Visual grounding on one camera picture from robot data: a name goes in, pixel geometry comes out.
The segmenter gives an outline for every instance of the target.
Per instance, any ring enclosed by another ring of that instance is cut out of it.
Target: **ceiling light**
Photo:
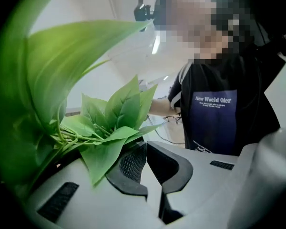
[[[156,36],[156,39],[154,40],[152,54],[156,54],[157,53],[159,45],[160,45],[160,36],[158,35],[158,36]]]

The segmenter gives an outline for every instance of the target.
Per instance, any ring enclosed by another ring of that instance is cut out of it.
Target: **white ceiling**
[[[134,21],[133,10],[138,0],[76,0],[90,20],[118,19]],[[153,10],[155,0],[144,0]],[[155,31],[153,25],[124,40],[107,54],[126,81],[138,74],[147,82],[176,73],[186,63],[182,48],[161,42],[152,55]]]

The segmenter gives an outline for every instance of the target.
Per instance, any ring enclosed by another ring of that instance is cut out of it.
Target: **person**
[[[250,11],[244,0],[157,0],[154,25],[181,39],[193,59],[179,72],[169,96],[149,113],[181,113],[185,147],[240,155],[280,125],[264,91],[285,61],[254,56]]]

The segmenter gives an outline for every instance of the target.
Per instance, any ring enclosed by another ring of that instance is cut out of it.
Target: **black t-shirt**
[[[284,63],[277,55],[257,61],[250,50],[209,64],[194,61],[168,96],[173,103],[180,96],[174,106],[181,108],[185,147],[239,155],[276,131],[280,125],[264,91]]]

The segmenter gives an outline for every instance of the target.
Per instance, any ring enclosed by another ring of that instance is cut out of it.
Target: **navy blue print on shirt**
[[[190,110],[192,146],[229,154],[235,141],[237,90],[194,92]]]

